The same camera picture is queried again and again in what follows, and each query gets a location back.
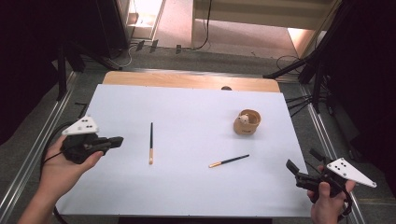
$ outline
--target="human hand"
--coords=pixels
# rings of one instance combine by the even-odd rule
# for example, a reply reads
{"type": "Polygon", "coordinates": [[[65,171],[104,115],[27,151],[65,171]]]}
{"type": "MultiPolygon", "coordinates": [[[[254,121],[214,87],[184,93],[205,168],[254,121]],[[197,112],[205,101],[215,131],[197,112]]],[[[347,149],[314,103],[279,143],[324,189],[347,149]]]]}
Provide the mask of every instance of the human hand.
{"type": "MultiPolygon", "coordinates": [[[[46,159],[61,152],[65,135],[62,135],[47,152],[46,159]]],[[[68,161],[61,153],[43,165],[41,179],[35,196],[29,202],[18,221],[19,224],[51,223],[50,218],[56,202],[76,185],[79,178],[91,169],[103,156],[102,151],[93,153],[82,164],[68,161]]]]}
{"type": "MultiPolygon", "coordinates": [[[[62,135],[48,149],[46,159],[61,151],[65,138],[66,135],[62,135]]],[[[52,200],[58,201],[59,198],[76,185],[82,174],[91,169],[102,156],[102,151],[95,152],[82,164],[68,161],[62,153],[48,160],[43,165],[38,192],[45,192],[46,195],[53,197],[52,200]]]]}
{"type": "MultiPolygon", "coordinates": [[[[319,170],[323,171],[323,166],[319,166],[319,170]]],[[[348,180],[346,182],[346,191],[350,192],[355,188],[355,181],[348,180]]],[[[318,187],[319,198],[311,207],[311,218],[315,224],[337,223],[344,206],[344,199],[347,197],[344,192],[340,192],[335,197],[330,197],[330,185],[327,182],[321,182],[318,187]]],[[[308,191],[309,198],[314,197],[313,191],[308,191]]]]}

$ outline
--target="camera stand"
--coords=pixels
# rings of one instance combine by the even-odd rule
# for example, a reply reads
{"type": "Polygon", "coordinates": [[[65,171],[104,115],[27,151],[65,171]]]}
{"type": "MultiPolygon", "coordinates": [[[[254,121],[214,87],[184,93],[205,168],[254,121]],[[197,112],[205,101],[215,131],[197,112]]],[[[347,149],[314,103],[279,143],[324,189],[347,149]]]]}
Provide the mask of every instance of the camera stand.
{"type": "Polygon", "coordinates": [[[326,35],[323,37],[322,41],[318,44],[318,47],[310,53],[308,56],[305,58],[301,59],[300,61],[293,63],[273,74],[270,75],[263,75],[263,78],[277,78],[281,77],[288,72],[297,69],[303,65],[305,65],[303,71],[301,74],[298,76],[299,82],[302,84],[307,84],[311,78],[315,76],[315,83],[314,83],[314,90],[312,93],[313,99],[312,99],[312,105],[319,113],[318,110],[318,101],[319,101],[319,95],[320,95],[320,85],[322,84],[323,78],[325,76],[324,74],[324,62],[323,58],[325,55],[326,50],[330,47],[330,42],[332,40],[332,37],[334,36],[335,33],[338,32],[338,29],[346,16],[348,15],[350,9],[352,8],[351,4],[347,4],[346,1],[343,1],[340,4],[340,7],[338,8],[338,12],[334,17],[334,20],[332,22],[332,25],[330,26],[329,30],[327,31],[326,35]]]}

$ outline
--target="cable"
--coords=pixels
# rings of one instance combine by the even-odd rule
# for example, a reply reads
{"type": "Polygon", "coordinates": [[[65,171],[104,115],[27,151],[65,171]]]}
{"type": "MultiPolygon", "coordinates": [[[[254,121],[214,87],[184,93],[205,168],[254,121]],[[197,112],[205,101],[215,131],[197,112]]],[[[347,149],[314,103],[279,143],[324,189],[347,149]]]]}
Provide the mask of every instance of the cable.
{"type": "Polygon", "coordinates": [[[50,159],[52,159],[52,158],[54,158],[54,157],[56,157],[56,156],[58,156],[58,155],[61,154],[61,153],[58,153],[58,154],[56,154],[56,155],[54,155],[54,156],[52,156],[52,157],[46,159],[46,155],[47,155],[48,149],[49,149],[49,147],[50,147],[50,143],[52,142],[53,138],[55,137],[55,135],[56,135],[61,129],[63,129],[63,128],[66,127],[66,126],[70,126],[70,125],[72,125],[73,123],[74,123],[74,122],[72,122],[72,121],[68,121],[68,122],[66,122],[66,123],[61,124],[61,125],[60,125],[59,127],[57,127],[57,128],[52,132],[52,134],[49,136],[49,139],[47,140],[46,145],[44,145],[43,153],[41,154],[40,176],[39,176],[38,180],[41,179],[41,173],[42,173],[42,171],[43,171],[44,163],[46,163],[46,162],[49,161],[50,159]]]}
{"type": "Polygon", "coordinates": [[[302,109],[304,109],[304,107],[306,107],[309,104],[310,103],[306,103],[305,105],[303,105],[300,109],[298,109],[296,112],[294,112],[294,114],[290,115],[290,117],[292,118],[294,115],[296,115],[298,112],[300,112],[302,109]]]}
{"type": "Polygon", "coordinates": [[[131,46],[131,47],[128,49],[129,62],[128,62],[127,64],[124,64],[124,65],[118,64],[118,63],[113,62],[111,59],[109,59],[109,61],[113,62],[113,63],[114,63],[116,66],[118,66],[118,67],[126,67],[126,66],[128,66],[128,65],[131,64],[131,62],[132,62],[131,49],[134,48],[134,47],[136,47],[136,46],[137,46],[137,44],[131,46]]]}
{"type": "Polygon", "coordinates": [[[341,214],[342,217],[347,217],[349,213],[352,211],[352,197],[350,197],[349,192],[347,191],[346,187],[343,187],[343,192],[346,195],[346,202],[347,202],[347,207],[346,210],[341,214]]]}
{"type": "MultiPolygon", "coordinates": [[[[205,32],[206,32],[206,36],[209,36],[209,26],[207,27],[207,29],[206,29],[206,26],[205,26],[205,19],[203,19],[203,24],[204,24],[204,29],[205,29],[205,32]]],[[[210,40],[209,39],[207,39],[207,43],[209,44],[209,48],[207,49],[207,50],[209,50],[211,47],[212,47],[212,44],[210,43],[210,40]]]]}
{"type": "Polygon", "coordinates": [[[312,98],[312,95],[304,95],[304,96],[289,98],[289,99],[286,99],[285,101],[286,101],[286,103],[290,103],[290,102],[293,102],[293,101],[296,101],[296,100],[306,99],[306,98],[312,98]]]}
{"type": "Polygon", "coordinates": [[[191,49],[191,50],[198,50],[198,49],[201,49],[201,48],[206,44],[207,39],[209,38],[209,21],[210,21],[210,11],[211,11],[211,10],[212,10],[212,0],[210,0],[210,2],[209,2],[209,10],[207,11],[207,19],[206,19],[206,27],[207,27],[207,30],[206,30],[206,40],[205,40],[205,42],[204,42],[203,45],[201,45],[201,46],[198,47],[198,48],[193,48],[193,49],[191,49]]]}
{"type": "MultiPolygon", "coordinates": [[[[298,58],[298,57],[296,57],[296,56],[292,56],[292,55],[283,55],[283,56],[280,56],[280,57],[276,60],[276,67],[277,67],[279,70],[282,70],[282,68],[279,66],[279,60],[282,59],[282,58],[286,58],[286,57],[295,58],[295,60],[293,61],[293,63],[295,63],[296,61],[298,62],[298,61],[301,60],[300,58],[298,58]]],[[[294,71],[296,71],[297,73],[287,73],[287,74],[289,74],[289,75],[300,75],[300,73],[301,73],[301,71],[298,71],[297,68],[294,69],[294,71]]]]}
{"type": "Polygon", "coordinates": [[[305,162],[307,165],[309,165],[312,169],[314,169],[314,171],[316,171],[318,174],[321,175],[320,171],[317,170],[317,168],[315,168],[311,163],[309,163],[309,162],[307,162],[307,161],[304,161],[304,162],[305,162]]]}
{"type": "Polygon", "coordinates": [[[43,164],[45,164],[45,163],[46,163],[47,161],[49,161],[50,159],[55,158],[55,157],[57,157],[57,156],[59,156],[59,155],[61,155],[61,154],[62,154],[62,152],[58,152],[57,154],[55,154],[55,155],[49,157],[48,159],[44,160],[44,161],[43,161],[43,164]]]}
{"type": "Polygon", "coordinates": [[[310,104],[311,102],[312,102],[312,99],[306,99],[306,100],[304,100],[303,102],[300,102],[300,103],[297,104],[297,105],[290,105],[290,106],[288,106],[288,110],[291,110],[291,109],[293,109],[293,108],[295,108],[295,107],[297,107],[297,106],[300,106],[300,105],[310,104]]]}
{"type": "Polygon", "coordinates": [[[53,207],[53,215],[55,215],[56,219],[62,223],[62,224],[68,224],[61,216],[61,214],[59,214],[58,209],[55,207],[53,207]]]}

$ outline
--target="black curtain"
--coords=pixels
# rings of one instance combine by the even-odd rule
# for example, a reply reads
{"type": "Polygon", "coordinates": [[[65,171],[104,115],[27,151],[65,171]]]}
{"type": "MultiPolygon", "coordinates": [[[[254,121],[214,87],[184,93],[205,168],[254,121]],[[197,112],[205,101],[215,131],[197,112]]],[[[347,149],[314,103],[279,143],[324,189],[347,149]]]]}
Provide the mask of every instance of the black curtain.
{"type": "Polygon", "coordinates": [[[329,89],[360,132],[350,144],[396,195],[396,1],[345,1],[353,8],[325,54],[329,89]]]}
{"type": "Polygon", "coordinates": [[[58,80],[51,62],[64,23],[51,6],[47,1],[0,1],[0,144],[58,80]]]}

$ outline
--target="table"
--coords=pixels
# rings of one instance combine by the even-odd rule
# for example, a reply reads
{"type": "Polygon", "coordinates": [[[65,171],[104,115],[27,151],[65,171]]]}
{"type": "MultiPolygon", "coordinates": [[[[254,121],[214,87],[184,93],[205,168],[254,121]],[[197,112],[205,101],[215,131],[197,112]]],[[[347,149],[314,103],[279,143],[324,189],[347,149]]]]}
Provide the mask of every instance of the table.
{"type": "Polygon", "coordinates": [[[100,126],[99,136],[125,139],[61,198],[57,203],[61,214],[309,217],[306,192],[295,187],[285,166],[291,159],[306,172],[275,81],[110,72],[104,83],[87,113],[100,126]],[[223,85],[233,91],[220,91],[223,85]],[[248,86],[255,91],[247,91],[248,86]],[[232,129],[235,109],[245,106],[262,114],[261,128],[251,136],[232,129]],[[150,121],[153,165],[149,165],[150,121]],[[243,154],[250,157],[207,167],[243,154]]]}

